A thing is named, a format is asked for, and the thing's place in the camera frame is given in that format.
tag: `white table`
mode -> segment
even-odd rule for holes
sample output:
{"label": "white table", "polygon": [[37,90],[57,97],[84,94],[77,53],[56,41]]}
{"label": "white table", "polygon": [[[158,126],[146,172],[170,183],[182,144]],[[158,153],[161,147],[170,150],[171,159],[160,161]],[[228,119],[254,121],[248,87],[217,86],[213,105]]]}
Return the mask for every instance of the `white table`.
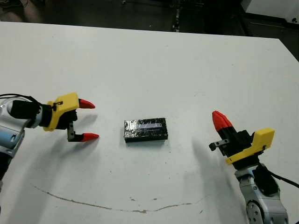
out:
{"label": "white table", "polygon": [[[0,223],[246,223],[234,168],[208,148],[215,109],[239,131],[274,128],[260,159],[299,182],[299,63],[279,40],[1,22],[0,75],[1,93],[40,102],[76,91],[97,106],[78,110],[77,133],[101,136],[27,129]],[[167,141],[124,142],[125,119],[156,117]],[[278,183],[295,223],[299,191]]]}

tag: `yellow bracket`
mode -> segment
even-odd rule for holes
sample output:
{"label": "yellow bracket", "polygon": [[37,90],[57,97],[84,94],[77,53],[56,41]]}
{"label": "yellow bracket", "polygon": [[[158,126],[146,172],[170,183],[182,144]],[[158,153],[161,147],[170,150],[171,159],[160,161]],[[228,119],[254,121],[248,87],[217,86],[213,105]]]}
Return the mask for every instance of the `yellow bracket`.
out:
{"label": "yellow bracket", "polygon": [[254,133],[252,146],[244,149],[242,152],[234,154],[226,159],[226,163],[232,164],[236,161],[254,155],[271,147],[275,131],[272,128],[265,128]]}
{"label": "yellow bracket", "polygon": [[53,106],[56,104],[56,110],[52,110],[52,118],[48,127],[43,129],[47,132],[55,130],[59,122],[59,118],[65,112],[76,110],[79,108],[79,98],[75,92],[58,97],[55,101],[49,101],[47,104]]}

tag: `brown stain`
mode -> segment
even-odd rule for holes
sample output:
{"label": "brown stain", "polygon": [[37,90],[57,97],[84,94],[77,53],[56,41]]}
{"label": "brown stain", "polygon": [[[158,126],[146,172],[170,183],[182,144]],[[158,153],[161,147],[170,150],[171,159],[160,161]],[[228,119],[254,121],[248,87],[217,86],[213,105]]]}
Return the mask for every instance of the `brown stain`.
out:
{"label": "brown stain", "polygon": [[60,199],[60,200],[63,200],[63,201],[67,201],[67,202],[72,202],[72,203],[76,203],[76,204],[81,204],[81,205],[87,205],[87,206],[92,206],[92,207],[95,207],[95,208],[99,208],[99,209],[106,209],[106,210],[114,210],[114,211],[123,211],[123,212],[137,212],[137,213],[142,213],[142,214],[146,214],[148,212],[157,212],[157,211],[161,211],[163,209],[168,209],[168,208],[173,208],[173,207],[178,207],[178,206],[182,206],[182,205],[192,205],[192,204],[197,204],[198,202],[200,202],[202,199],[206,198],[206,197],[203,197],[201,199],[199,199],[197,202],[195,203],[182,203],[182,204],[174,204],[174,205],[167,205],[167,206],[164,206],[162,208],[159,208],[159,209],[156,209],[156,210],[125,210],[125,209],[113,209],[113,208],[109,208],[109,207],[105,207],[105,206],[100,206],[100,205],[97,205],[97,204],[91,204],[91,203],[85,203],[85,202],[79,202],[79,201],[75,201],[73,199],[67,199],[67,198],[64,198],[64,197],[60,197],[60,196],[57,196],[57,195],[54,195],[48,191],[45,191],[43,189],[40,189],[38,188],[37,186],[34,186],[32,185],[35,189],[49,195],[49,196],[52,196],[52,197],[55,197],[57,199]]}

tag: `red fingertip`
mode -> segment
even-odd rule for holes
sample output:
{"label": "red fingertip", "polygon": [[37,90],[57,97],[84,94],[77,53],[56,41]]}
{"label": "red fingertip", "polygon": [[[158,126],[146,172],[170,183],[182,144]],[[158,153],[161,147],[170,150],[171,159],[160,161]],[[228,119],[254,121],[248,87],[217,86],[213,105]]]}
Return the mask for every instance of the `red fingertip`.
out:
{"label": "red fingertip", "polygon": [[216,131],[219,131],[225,127],[233,126],[232,123],[226,118],[226,116],[219,111],[214,111],[212,113],[212,118]]}
{"label": "red fingertip", "polygon": [[99,137],[98,134],[93,134],[93,133],[84,133],[83,134],[83,139],[81,140],[81,142],[84,141],[90,141],[92,139],[97,139]]}
{"label": "red fingertip", "polygon": [[87,100],[79,99],[79,108],[93,109],[95,108],[95,105]]}

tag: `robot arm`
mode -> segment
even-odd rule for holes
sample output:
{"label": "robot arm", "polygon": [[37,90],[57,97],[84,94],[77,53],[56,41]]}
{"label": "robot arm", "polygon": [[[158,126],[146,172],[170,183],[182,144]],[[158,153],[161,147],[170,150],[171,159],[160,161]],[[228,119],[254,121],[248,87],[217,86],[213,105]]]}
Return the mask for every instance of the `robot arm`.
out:
{"label": "robot arm", "polygon": [[79,99],[76,93],[58,97],[47,104],[19,94],[4,94],[0,98],[5,98],[0,104],[0,190],[2,178],[25,136],[25,128],[67,129],[68,141],[88,141],[99,137],[93,133],[75,133],[76,109],[95,108],[92,103]]}
{"label": "robot arm", "polygon": [[214,111],[212,116],[222,140],[211,143],[209,147],[212,151],[218,147],[222,155],[228,157],[227,164],[232,164],[237,170],[235,176],[245,198],[249,223],[288,224],[288,215],[273,176],[294,186],[299,185],[273,174],[258,158],[271,146],[274,130],[266,128],[250,136],[246,130],[237,132],[220,112]]}

